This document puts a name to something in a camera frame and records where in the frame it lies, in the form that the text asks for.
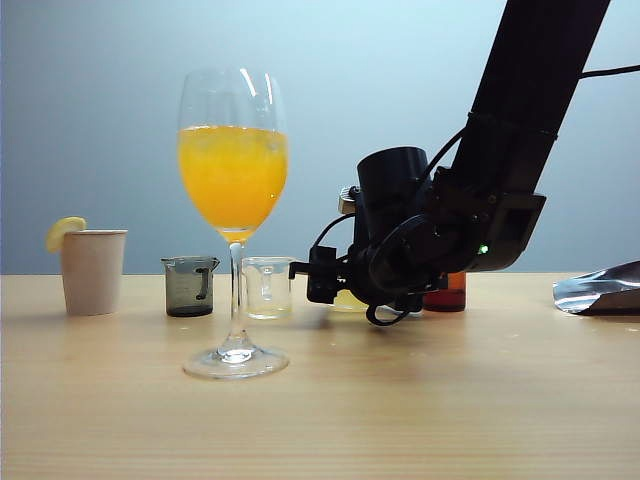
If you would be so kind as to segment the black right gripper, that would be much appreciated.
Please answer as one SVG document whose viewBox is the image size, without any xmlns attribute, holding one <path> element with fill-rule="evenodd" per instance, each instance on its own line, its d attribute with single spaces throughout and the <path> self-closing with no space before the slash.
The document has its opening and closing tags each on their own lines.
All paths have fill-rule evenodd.
<svg viewBox="0 0 640 480">
<path fill-rule="evenodd" d="M 292 261 L 289 278 L 308 275 L 307 298 L 333 303 L 347 288 L 371 310 L 420 310 L 440 271 L 440 235 L 426 211 L 431 180 L 418 147 L 393 147 L 357 165 L 353 243 L 347 259 L 335 247 L 312 246 L 309 264 Z"/>
</svg>

